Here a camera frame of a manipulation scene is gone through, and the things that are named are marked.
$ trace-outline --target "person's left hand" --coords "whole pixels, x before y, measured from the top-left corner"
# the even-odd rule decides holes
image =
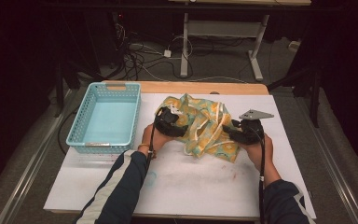
[[[142,137],[142,143],[143,144],[150,144],[151,136],[152,136],[152,130],[153,130],[153,124],[147,125],[144,129],[144,135]],[[174,138],[169,137],[167,135],[162,134],[158,131],[158,129],[155,129],[154,135],[153,135],[153,150],[156,152],[159,151],[167,142],[172,141]],[[147,151],[149,150],[148,147],[138,147],[138,150],[143,152],[147,156]]]

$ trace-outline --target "floor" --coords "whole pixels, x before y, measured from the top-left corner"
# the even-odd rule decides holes
[[[136,42],[131,46],[131,53],[136,59],[129,58],[126,63],[127,73],[123,71],[114,79],[138,77],[139,80],[256,83],[245,55],[253,43],[253,39],[194,39],[193,53],[189,58],[192,76],[181,79],[176,77],[180,70],[180,60],[157,60],[166,46],[146,41]],[[264,75],[260,83],[268,85],[286,75],[296,55],[287,48],[289,43],[287,39],[274,43],[263,42],[257,56]],[[175,46],[172,46],[172,50],[172,58],[180,57],[180,51]],[[143,62],[143,70],[135,71],[133,61]],[[103,74],[112,71],[109,66],[102,69]],[[51,94],[51,106],[24,136],[1,174],[0,223],[69,223],[75,217],[76,214],[44,211],[43,205],[64,158],[62,150],[67,148],[64,139],[73,120],[71,112],[81,101],[89,82],[87,76],[81,76],[82,88],[67,92],[63,115],[58,118],[54,116],[57,111],[55,93]],[[312,126],[308,117],[308,98],[295,98],[290,87],[277,88],[270,94],[274,96],[300,171],[312,195],[317,223],[358,223],[358,159],[340,130],[323,90],[318,129]],[[69,119],[61,127],[67,116]],[[231,222],[135,217],[132,223]]]

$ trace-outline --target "gray carpet floor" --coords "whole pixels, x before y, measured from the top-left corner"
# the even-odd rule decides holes
[[[238,46],[228,46],[233,40],[225,40],[225,45],[216,48],[212,53],[211,48],[206,43],[194,43],[193,55],[190,56],[193,75],[189,80],[200,80],[209,82],[249,82],[255,83],[253,72],[248,64],[245,52],[252,48],[252,40],[244,40]],[[287,49],[290,41],[283,39],[272,43],[263,43],[257,57],[264,80],[261,83],[269,84],[285,76],[290,63],[295,54]],[[154,43],[144,43],[151,51],[163,52],[165,48]],[[147,60],[158,58],[158,55],[145,54]],[[174,53],[173,57],[179,57],[180,53]],[[179,60],[164,60],[172,63],[175,74],[179,74]],[[172,65],[170,63],[159,63],[143,70],[139,74],[139,80],[172,80],[183,81],[173,76]],[[153,63],[146,63],[144,67],[151,66]],[[109,72],[109,67],[104,67],[105,72]],[[74,100],[67,104],[67,111],[77,106],[87,88],[87,82],[83,83],[79,91],[72,94]],[[350,188],[350,193],[356,201],[358,208],[358,158],[356,157],[351,144],[348,142],[344,133],[340,129],[334,113],[331,111],[328,99],[321,90],[320,107],[318,119],[320,128],[315,129],[310,123],[307,115],[309,99],[295,98],[291,93],[291,88],[278,88],[271,92],[276,101],[284,128],[287,132],[290,144],[296,156],[300,171],[304,177],[306,186],[311,194],[317,223],[358,223],[353,217],[351,206],[345,203],[340,188],[329,168],[329,160],[325,158],[325,147],[334,158],[335,166],[339,174],[343,177],[344,183]],[[41,143],[48,134],[49,129],[54,125],[56,119],[54,114],[57,106],[54,104],[54,92],[52,104],[49,109],[39,118],[34,126],[22,139],[18,148],[14,152],[11,160],[7,164],[5,171],[0,176],[0,214],[7,204],[7,200],[15,190],[21,175],[26,169],[29,161],[33,158]],[[72,125],[74,116],[69,118],[62,126],[60,134],[61,143],[66,150],[64,143],[67,133]],[[32,180],[32,185],[26,191],[26,197],[20,201],[21,206],[13,214],[13,218],[8,223],[71,223],[74,214],[54,214],[43,210],[44,203],[48,197],[55,177],[60,170],[64,155],[60,150],[57,135],[49,141],[46,155],[38,167],[37,176]],[[144,219],[135,218],[132,223],[228,223],[218,221],[201,220],[174,220],[174,219]]]

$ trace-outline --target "white stripe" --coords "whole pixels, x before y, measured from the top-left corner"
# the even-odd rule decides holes
[[[124,162],[113,173],[112,177],[106,183],[104,187],[102,187],[98,192],[95,194],[95,199],[91,203],[89,207],[84,210],[83,216],[77,221],[78,224],[93,224],[95,220],[100,216],[103,206],[106,204],[107,199],[116,188],[118,182],[123,177],[124,173],[129,167],[131,162],[131,154],[134,150],[128,150],[124,153]]]
[[[303,192],[301,191],[301,189],[300,189],[297,185],[295,185],[295,186],[296,186],[296,188],[298,189],[298,194],[295,195],[294,198],[295,198],[295,200],[296,200],[296,202],[297,202],[297,204],[298,204],[298,207],[301,209],[302,214],[304,214],[304,216],[307,217],[308,222],[309,222],[310,224],[316,224],[316,223],[313,221],[313,219],[310,218],[310,215],[308,214],[307,210],[305,210],[305,207],[303,207],[303,205],[302,205],[301,202],[300,202],[301,198],[304,197]]]

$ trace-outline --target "table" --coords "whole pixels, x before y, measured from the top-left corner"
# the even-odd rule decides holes
[[[316,218],[278,109],[265,86],[140,83],[141,119],[135,136],[136,146],[141,143],[143,128],[153,121],[153,112],[168,95],[180,97],[187,92],[196,98],[220,101],[225,103],[233,118],[249,108],[274,114],[273,119],[262,120],[265,131],[274,140],[274,162],[282,178],[295,182],[302,189],[307,210],[312,218]],[[208,94],[211,91],[233,93]],[[211,155],[204,155],[201,159],[186,156],[183,144],[176,141],[164,147],[166,148],[151,162],[135,216],[258,220],[258,172],[244,150],[239,153],[235,163],[230,163]],[[70,147],[44,209],[52,212],[79,212],[104,180],[116,157],[117,155],[78,154]]]
[[[188,0],[170,0],[173,2],[183,2],[188,5]],[[215,3],[215,4],[237,4],[237,5],[266,5],[266,6],[309,6],[310,0],[197,0],[197,3]],[[248,51],[249,62],[254,71],[257,81],[263,80],[260,66],[257,61],[257,53],[266,31],[269,15],[264,15],[261,22],[238,22],[238,21],[193,21],[188,19],[188,13],[184,17],[183,31],[183,50],[181,61],[181,77],[187,77],[188,66],[188,36],[189,35],[214,35],[214,36],[232,36],[232,37],[255,37],[255,47]]]

